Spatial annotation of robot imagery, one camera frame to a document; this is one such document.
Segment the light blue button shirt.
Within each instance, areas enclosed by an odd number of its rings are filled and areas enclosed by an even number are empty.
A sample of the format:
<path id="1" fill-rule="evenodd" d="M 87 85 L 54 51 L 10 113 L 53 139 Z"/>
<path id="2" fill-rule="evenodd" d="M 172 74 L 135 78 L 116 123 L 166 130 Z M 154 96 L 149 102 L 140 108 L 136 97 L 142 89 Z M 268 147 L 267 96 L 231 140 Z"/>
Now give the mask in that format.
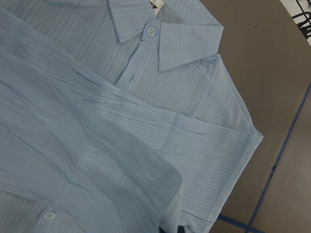
<path id="1" fill-rule="evenodd" d="M 0 3 L 0 230 L 207 233 L 262 141 L 198 0 Z"/>

